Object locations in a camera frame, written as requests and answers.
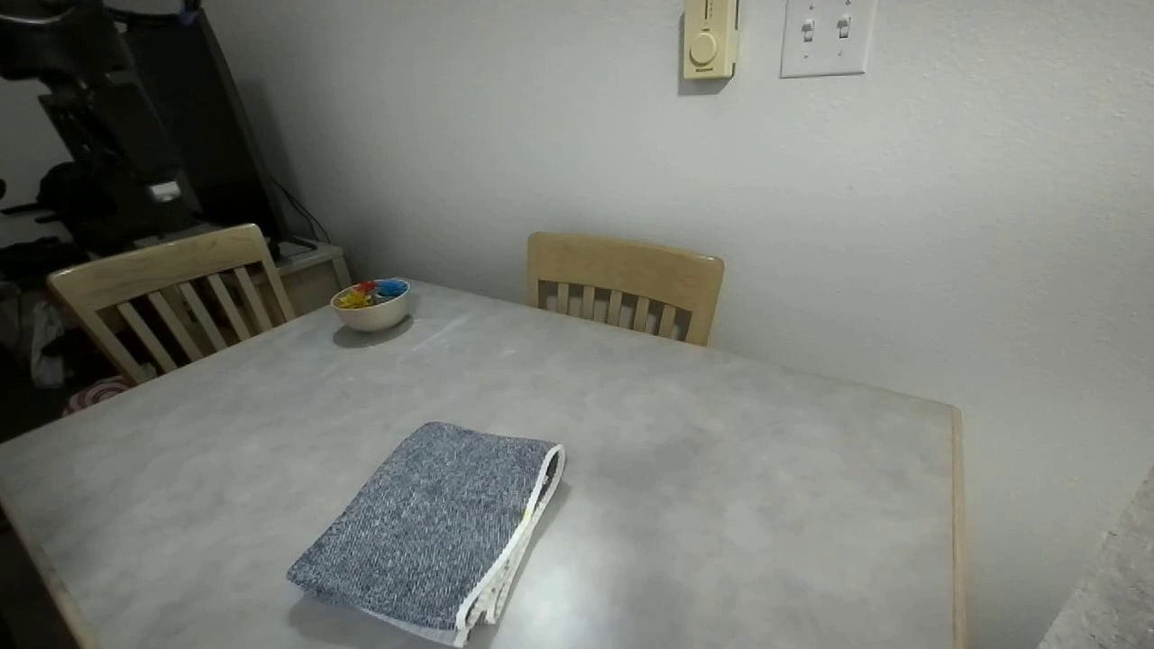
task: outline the table edge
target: table edge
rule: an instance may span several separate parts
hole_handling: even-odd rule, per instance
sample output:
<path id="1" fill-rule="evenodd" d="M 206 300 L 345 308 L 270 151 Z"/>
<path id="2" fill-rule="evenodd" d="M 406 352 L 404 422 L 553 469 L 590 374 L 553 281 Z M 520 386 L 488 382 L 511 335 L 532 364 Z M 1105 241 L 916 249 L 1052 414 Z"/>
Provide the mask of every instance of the table edge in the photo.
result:
<path id="1" fill-rule="evenodd" d="M 951 645 L 969 645 L 969 527 L 968 527 L 968 431 L 951 408 Z"/>

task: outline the floor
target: floor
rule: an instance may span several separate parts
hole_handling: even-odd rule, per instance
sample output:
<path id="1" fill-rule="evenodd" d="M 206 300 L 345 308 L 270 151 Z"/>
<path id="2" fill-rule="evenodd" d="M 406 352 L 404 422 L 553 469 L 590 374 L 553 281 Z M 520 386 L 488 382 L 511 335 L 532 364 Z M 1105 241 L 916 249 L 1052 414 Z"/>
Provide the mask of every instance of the floor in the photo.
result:
<path id="1" fill-rule="evenodd" d="M 26 549 L 0 519 L 0 649 L 76 649 Z"/>
<path id="2" fill-rule="evenodd" d="M 31 389 L 0 352 L 0 442 L 53 422 L 65 389 Z M 0 649 L 76 649 L 26 549 L 0 513 Z"/>

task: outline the blue towel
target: blue towel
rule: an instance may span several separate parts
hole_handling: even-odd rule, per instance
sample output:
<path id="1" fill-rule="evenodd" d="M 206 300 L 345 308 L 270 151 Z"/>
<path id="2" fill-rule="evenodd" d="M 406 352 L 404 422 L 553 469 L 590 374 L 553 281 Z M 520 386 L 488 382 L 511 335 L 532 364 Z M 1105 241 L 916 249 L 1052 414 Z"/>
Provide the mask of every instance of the blue towel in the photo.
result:
<path id="1" fill-rule="evenodd" d="M 441 645 L 502 617 L 561 448 L 427 422 L 291 561 L 311 593 Z"/>

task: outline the bowl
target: bowl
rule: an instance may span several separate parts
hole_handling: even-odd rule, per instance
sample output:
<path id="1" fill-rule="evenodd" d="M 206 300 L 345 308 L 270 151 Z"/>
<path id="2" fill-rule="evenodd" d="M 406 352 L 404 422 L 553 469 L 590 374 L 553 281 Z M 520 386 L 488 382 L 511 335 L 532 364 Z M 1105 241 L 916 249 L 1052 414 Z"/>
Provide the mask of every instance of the bowl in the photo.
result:
<path id="1" fill-rule="evenodd" d="M 410 289 L 404 276 L 373 276 L 338 289 L 327 306 L 352 332 L 385 332 L 406 317 Z"/>

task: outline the small bowl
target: small bowl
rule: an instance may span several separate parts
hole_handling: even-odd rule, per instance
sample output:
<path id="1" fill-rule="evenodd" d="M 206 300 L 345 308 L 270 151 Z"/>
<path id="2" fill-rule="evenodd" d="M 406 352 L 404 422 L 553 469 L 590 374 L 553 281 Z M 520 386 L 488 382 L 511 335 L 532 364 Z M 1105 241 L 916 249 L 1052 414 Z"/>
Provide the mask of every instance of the small bowl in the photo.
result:
<path id="1" fill-rule="evenodd" d="M 376 303 L 345 306 L 345 296 L 364 291 L 364 284 L 376 284 Z M 385 332 L 406 317 L 410 289 L 404 276 L 357 281 L 338 289 L 327 306 L 352 332 Z"/>

